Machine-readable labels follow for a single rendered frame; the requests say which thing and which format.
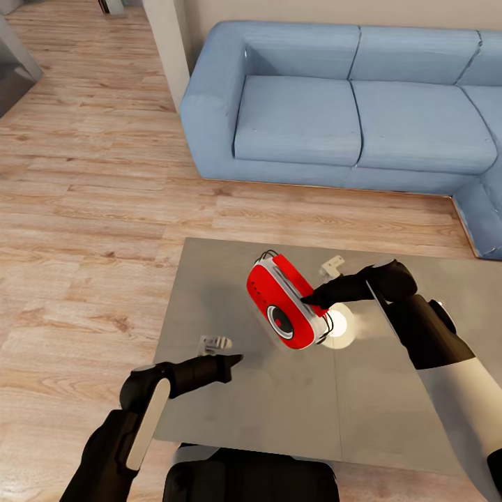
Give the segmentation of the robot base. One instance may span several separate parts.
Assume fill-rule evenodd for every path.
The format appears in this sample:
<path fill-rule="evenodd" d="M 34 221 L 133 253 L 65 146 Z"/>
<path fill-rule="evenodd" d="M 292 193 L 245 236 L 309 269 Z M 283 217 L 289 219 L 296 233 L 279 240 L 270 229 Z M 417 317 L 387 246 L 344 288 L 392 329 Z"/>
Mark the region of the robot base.
<path fill-rule="evenodd" d="M 340 502 L 332 460 L 183 443 L 162 502 Z"/>

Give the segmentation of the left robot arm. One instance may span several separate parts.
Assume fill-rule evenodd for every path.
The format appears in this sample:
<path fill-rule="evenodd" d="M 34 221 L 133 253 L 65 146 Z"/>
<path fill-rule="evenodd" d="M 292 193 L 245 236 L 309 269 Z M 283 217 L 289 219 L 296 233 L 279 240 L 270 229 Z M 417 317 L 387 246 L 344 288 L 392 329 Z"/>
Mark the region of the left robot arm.
<path fill-rule="evenodd" d="M 229 350 L 232 344 L 225 336 L 202 335 L 197 357 L 131 371 L 121 391 L 122 409 L 111 411 L 89 438 L 60 502 L 127 502 L 167 400 L 214 381 L 231 381 L 231 367 L 241 355 L 229 357 L 213 349 Z"/>

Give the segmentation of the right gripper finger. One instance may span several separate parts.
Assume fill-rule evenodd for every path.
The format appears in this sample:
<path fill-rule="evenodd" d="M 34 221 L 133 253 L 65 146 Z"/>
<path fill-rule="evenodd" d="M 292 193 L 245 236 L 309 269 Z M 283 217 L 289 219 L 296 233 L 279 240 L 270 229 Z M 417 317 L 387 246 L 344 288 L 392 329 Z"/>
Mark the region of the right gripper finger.
<path fill-rule="evenodd" d="M 301 302 L 307 303 L 309 305 L 318 306 L 318 302 L 317 302 L 317 299 L 315 298 L 314 294 L 306 296 L 304 298 L 301 298 Z"/>

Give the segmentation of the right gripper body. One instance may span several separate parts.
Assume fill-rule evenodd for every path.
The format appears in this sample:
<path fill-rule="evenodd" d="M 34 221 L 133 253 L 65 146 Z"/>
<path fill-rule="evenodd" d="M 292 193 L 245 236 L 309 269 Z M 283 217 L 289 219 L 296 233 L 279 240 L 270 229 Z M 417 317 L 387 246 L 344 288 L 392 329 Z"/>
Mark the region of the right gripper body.
<path fill-rule="evenodd" d="M 322 310 L 328 310 L 334 303 L 356 301 L 347 290 L 348 278 L 349 275 L 340 274 L 338 278 L 314 290 L 313 294 Z"/>

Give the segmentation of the radio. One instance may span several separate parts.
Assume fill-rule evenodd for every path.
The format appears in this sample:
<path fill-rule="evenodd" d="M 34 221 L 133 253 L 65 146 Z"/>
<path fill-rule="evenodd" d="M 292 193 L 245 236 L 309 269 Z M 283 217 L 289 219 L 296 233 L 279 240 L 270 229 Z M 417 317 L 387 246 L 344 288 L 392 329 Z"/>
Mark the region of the radio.
<path fill-rule="evenodd" d="M 321 344 L 334 329 L 328 310 L 302 303 L 314 289 L 282 254 L 269 252 L 254 263 L 246 287 L 281 340 L 292 349 Z"/>

